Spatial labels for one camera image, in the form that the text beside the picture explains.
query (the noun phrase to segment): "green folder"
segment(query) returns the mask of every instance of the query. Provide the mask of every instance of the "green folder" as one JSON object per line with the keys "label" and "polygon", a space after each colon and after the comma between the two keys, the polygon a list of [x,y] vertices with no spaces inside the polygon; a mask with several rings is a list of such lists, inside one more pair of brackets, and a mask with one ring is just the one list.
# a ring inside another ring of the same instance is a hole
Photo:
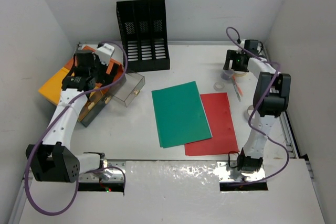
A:
{"label": "green folder", "polygon": [[212,137],[199,94],[195,81],[152,91],[161,147]]}

